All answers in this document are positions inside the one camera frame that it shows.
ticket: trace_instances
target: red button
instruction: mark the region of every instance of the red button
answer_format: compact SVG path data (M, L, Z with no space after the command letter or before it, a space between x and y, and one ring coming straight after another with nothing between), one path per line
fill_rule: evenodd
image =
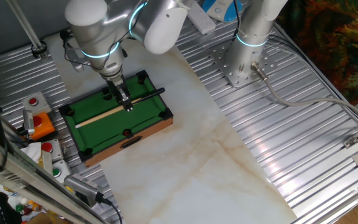
M39 127L42 124L42 118L38 117L38 116L34 116L33 118L34 121L34 127Z
M49 142L42 143L41 149L46 152L52 152L52 144L50 144Z
M31 106L36 106L38 104L38 100L36 98L31 98L29 103Z

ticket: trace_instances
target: metal rod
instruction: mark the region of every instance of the metal rod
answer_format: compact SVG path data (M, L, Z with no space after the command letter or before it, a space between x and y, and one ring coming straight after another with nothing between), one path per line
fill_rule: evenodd
M43 49L44 46L42 45L40 39L35 34L34 30L32 29L29 21L25 17L25 15L24 15L22 9L20 8L19 4L17 3L17 1L16 0L6 0L6 2L11 7L11 9L12 9L13 13L15 14L17 20L22 25L25 33L29 37L29 39L32 42L32 44L34 45L34 47L37 50Z

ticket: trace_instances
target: pool cue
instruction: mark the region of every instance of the pool cue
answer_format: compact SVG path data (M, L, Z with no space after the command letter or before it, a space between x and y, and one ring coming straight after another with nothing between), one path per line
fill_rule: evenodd
M140 103L140 102L143 102L143 101L148 100L148 99L150 99L150 98L153 98L153 97L155 97L155 96L157 96L157 95L159 95L159 94L161 94L161 93L163 93L163 92L165 92L165 89L164 89L164 88L159 88L158 90L155 90L152 94L150 94L150 95L148 95L148 96L145 96L145 97L143 97L143 98L139 98L139 99L136 99L136 100L132 101L132 105L135 105L135 104L137 104L137 103ZM97 116L94 117L94 118L91 118L91 119L89 119L89 120L86 120L86 121L84 121L84 122L81 122L80 124L77 124L77 125L75 126L75 128L83 127L83 126L85 126L85 125L87 125L87 124L90 124L90 123L92 123L92 122L95 122L95 121L97 121L97 120L99 120L99 119L102 119L102 118L105 118L105 117L107 117L107 116L109 116L109 115L112 115L112 114L114 114L114 113L117 113L118 111L122 111L123 109L124 109L124 107L123 107L122 105L120 105L120 106L118 106L118 107L116 107L116 108L114 108L114 109L111 109L111 110L109 110L109 111L107 111L107 112L104 112L103 114L97 115Z

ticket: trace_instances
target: patterned blanket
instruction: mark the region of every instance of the patterned blanket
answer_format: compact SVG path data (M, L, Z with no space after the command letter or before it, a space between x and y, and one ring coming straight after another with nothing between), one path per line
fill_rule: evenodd
M353 105L358 103L358 0L289 0L277 22Z

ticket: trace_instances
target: ribbed metal surface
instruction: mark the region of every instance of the ribbed metal surface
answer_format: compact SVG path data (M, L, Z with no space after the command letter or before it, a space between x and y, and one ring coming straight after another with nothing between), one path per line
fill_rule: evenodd
M21 99L38 91L42 92L53 109L50 118L58 133L50 138L57 138L61 147L67 148L64 158L71 171L103 186L104 195L116 204L101 167L97 165L86 169L81 163L66 124L58 112L58 108L67 104L70 97L52 58L49 57L47 60L34 58L30 46L0 56L0 106L4 118L15 127L21 127L24 110ZM104 208L100 213L102 218L109 223L118 220L116 212L111 207L102 206Z
M212 34L201 35L186 21L177 45L298 216L295 223L313 223L358 189L358 168L351 159L358 148L345 149L342 145L343 140L357 132L358 125L343 108L332 103L292 108L277 104L260 81L233 88L208 49L229 40L234 28L234 23L218 22ZM269 79L284 99L300 101L335 95L329 83L325 84L324 78L298 57L275 49L270 49L269 54L278 65ZM58 134L52 138L58 138L62 147L67 148L65 160L71 171L105 187L105 195L113 200L101 167L85 168L57 113L58 107L68 103L70 97L52 58L35 59L29 46L0 56L0 105L10 123L21 126L21 99L38 91L53 108L51 119ZM117 220L115 211L107 206L100 215L110 223Z
M358 168L351 159L358 148L346 149L342 144L358 131L358 124L333 103L278 104L260 80L232 87L209 52L230 40L235 27L235 22L217 22L212 34L202 36L187 23L177 46L297 215L294 223L313 223L358 188ZM276 41L268 44L282 45ZM284 99L335 97L335 90L324 84L324 78L296 55L267 50L278 65L268 74L269 80Z

